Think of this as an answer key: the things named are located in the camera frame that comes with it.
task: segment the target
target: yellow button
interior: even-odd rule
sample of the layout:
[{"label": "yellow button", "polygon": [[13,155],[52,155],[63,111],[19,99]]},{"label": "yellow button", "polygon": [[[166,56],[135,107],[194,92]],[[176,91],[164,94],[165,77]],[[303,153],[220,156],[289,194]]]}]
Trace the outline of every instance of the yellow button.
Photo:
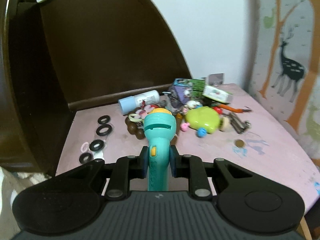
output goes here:
[{"label": "yellow button", "polygon": [[151,148],[151,156],[156,156],[156,150],[157,150],[157,147],[156,146],[153,146],[152,148]]}]

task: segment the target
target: pink table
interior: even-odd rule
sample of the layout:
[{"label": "pink table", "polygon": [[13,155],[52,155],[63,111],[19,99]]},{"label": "pink table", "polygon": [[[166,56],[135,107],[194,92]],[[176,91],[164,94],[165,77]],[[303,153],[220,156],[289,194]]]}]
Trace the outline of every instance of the pink table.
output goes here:
[{"label": "pink table", "polygon": [[[308,211],[319,197],[316,185],[320,183],[320,173],[317,168],[292,136],[258,102],[236,84],[222,85],[221,88],[233,93],[232,107],[247,106],[253,110],[252,113],[239,114],[241,120],[251,122],[251,129],[242,135],[233,129],[229,132],[216,131],[204,138],[196,137],[196,131],[189,129],[180,132],[176,145],[179,153],[197,155],[205,162],[222,157],[286,185],[301,195]],[[110,115],[110,123],[114,126],[103,151],[106,163],[116,162],[122,156],[139,155],[141,148],[148,145],[146,139],[137,140],[128,133],[118,104],[78,111],[61,154],[57,175],[80,165],[80,147],[85,141],[93,140],[97,119],[105,114]],[[243,140],[245,148],[237,148],[234,145],[236,139]],[[131,182],[130,187],[146,190],[147,183],[137,179]],[[170,179],[169,190],[187,188],[186,179]]]}]

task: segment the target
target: orange pen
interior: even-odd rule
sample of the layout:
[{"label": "orange pen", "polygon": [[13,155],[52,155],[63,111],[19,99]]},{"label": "orange pen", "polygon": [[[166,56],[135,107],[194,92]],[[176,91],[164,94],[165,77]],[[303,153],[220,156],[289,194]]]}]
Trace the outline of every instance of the orange pen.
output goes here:
[{"label": "orange pen", "polygon": [[223,105],[223,104],[219,104],[217,105],[217,107],[220,107],[222,109],[226,109],[228,111],[234,112],[234,113],[249,113],[252,112],[251,109],[237,109],[237,108],[233,108],[231,106],[227,106],[227,105]]}]

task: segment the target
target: teal toy flashlight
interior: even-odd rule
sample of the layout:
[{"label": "teal toy flashlight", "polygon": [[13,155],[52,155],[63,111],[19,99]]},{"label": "teal toy flashlight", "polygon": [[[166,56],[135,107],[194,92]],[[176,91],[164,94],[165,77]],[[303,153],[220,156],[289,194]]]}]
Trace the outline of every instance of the teal toy flashlight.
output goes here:
[{"label": "teal toy flashlight", "polygon": [[149,141],[148,191],[167,191],[169,149],[176,133],[176,119],[167,109],[156,108],[145,117],[143,126]]}]

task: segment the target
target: metal clip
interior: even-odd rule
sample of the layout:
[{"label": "metal clip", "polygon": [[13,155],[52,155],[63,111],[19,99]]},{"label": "metal clip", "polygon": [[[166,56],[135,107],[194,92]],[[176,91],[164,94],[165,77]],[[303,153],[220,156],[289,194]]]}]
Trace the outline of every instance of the metal clip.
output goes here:
[{"label": "metal clip", "polygon": [[251,126],[251,123],[249,121],[242,122],[239,119],[239,117],[233,112],[231,112],[228,116],[230,118],[230,123],[232,127],[236,130],[238,134],[244,133]]}]

